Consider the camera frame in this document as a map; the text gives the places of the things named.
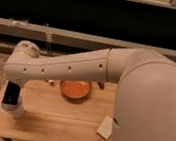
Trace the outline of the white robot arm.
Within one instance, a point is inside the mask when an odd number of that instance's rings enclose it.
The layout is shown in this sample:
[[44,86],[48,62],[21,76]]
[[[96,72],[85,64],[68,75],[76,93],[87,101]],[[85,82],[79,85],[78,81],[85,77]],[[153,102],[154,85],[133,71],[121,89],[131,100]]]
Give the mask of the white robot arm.
[[39,57],[22,41],[4,64],[9,82],[31,79],[84,80],[117,86],[112,141],[176,141],[176,62],[147,49],[103,49]]

